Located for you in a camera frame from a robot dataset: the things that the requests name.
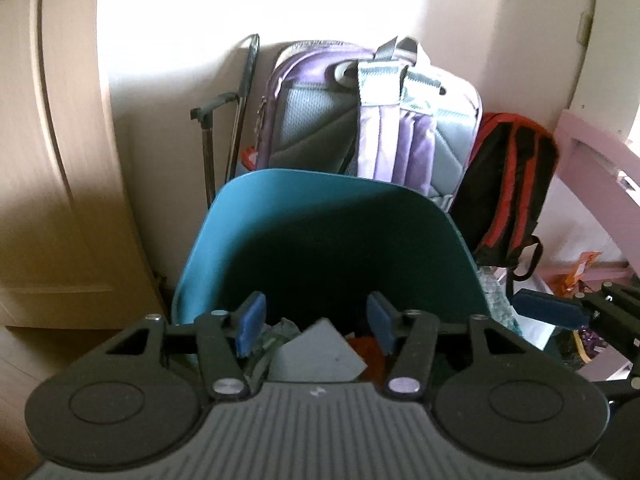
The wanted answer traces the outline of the red black backpack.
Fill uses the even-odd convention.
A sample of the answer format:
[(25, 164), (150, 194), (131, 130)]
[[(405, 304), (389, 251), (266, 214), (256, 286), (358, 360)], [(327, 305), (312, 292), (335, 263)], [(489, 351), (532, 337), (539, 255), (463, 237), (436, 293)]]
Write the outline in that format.
[(544, 252), (534, 234), (560, 153), (538, 122), (486, 113), (449, 214), (480, 266), (528, 280)]

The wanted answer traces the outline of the beige wooden door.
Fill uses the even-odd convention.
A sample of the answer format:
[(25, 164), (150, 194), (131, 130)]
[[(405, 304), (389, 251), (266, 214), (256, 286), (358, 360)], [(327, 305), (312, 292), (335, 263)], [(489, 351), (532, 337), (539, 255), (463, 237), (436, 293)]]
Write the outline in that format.
[(160, 312), (98, 57), (99, 0), (1, 0), (1, 322), (117, 330)]

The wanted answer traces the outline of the purple grey backpack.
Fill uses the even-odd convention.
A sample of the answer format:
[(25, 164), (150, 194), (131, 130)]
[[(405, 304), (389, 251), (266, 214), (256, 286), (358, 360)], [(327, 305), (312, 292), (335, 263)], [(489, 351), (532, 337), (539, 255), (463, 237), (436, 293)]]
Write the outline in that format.
[(279, 55), (256, 125), (258, 169), (344, 174), (454, 201), (480, 130), (475, 87), (412, 38), (375, 50), (299, 41)]

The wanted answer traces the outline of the teal white zigzag quilt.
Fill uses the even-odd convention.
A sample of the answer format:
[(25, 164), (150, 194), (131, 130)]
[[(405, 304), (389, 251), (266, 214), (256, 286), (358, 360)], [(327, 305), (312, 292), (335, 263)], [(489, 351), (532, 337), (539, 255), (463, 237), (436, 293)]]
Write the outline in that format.
[(515, 310), (506, 298), (506, 292), (489, 266), (480, 266), (477, 277), (482, 286), (491, 318), (514, 334), (522, 336), (522, 330), (515, 318)]

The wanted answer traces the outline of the orange snack packet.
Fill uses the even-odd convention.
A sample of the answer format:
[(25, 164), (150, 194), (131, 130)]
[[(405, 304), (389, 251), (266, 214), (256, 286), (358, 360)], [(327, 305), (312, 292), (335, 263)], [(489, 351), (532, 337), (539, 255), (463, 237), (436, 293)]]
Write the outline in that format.
[(582, 252), (570, 270), (555, 280), (553, 287), (555, 295), (568, 297), (572, 292), (578, 292), (579, 282), (600, 255), (600, 252)]

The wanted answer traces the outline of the red plastic bag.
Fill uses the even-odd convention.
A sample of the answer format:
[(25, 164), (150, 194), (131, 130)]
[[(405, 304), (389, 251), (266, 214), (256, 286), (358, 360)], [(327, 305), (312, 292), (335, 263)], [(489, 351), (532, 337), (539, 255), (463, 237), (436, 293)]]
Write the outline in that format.
[(358, 376), (360, 382), (372, 382), (383, 387), (386, 377), (386, 357), (378, 341), (374, 337), (365, 336), (349, 338), (347, 342), (366, 364), (366, 368)]

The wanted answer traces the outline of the grey white wrapper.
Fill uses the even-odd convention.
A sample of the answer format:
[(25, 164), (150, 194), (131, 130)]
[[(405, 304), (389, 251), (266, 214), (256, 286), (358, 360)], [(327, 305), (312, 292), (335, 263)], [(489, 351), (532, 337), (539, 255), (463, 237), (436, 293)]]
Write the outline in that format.
[(257, 391), (268, 375), (270, 363), (277, 351), (300, 335), (295, 323), (281, 318), (277, 324), (262, 326), (244, 367), (244, 376), (250, 391)]

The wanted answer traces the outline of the white paper stack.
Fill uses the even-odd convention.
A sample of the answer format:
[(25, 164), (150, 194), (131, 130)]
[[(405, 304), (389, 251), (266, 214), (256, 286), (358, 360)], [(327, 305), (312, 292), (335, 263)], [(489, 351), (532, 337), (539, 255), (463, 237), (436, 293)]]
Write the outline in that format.
[(556, 327), (550, 314), (551, 302), (547, 299), (551, 295), (549, 286), (538, 274), (533, 274), (524, 282), (514, 281), (511, 287), (508, 287), (509, 274), (506, 269), (495, 268), (492, 275), (506, 293), (522, 337), (539, 350), (544, 350)]

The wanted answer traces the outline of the teal plastic trash bin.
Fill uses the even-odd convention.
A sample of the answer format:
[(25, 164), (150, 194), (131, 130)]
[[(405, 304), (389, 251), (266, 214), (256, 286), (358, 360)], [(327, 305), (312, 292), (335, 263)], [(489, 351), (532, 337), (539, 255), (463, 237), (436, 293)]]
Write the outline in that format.
[(318, 172), (258, 170), (218, 194), (186, 260), (172, 320), (234, 311), (266, 296), (268, 321), (343, 333), (368, 327), (367, 299), (438, 317), (434, 384), (473, 363), (470, 318), (486, 314), (475, 264), (450, 217), (398, 185)]

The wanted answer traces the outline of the small teal lined bin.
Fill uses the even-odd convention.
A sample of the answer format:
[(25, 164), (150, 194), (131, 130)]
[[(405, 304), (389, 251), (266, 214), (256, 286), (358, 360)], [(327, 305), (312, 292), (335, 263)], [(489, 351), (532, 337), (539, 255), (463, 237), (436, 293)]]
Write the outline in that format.
[(557, 328), (549, 344), (561, 361), (572, 370), (580, 370), (608, 348), (608, 343), (588, 327), (578, 330)]

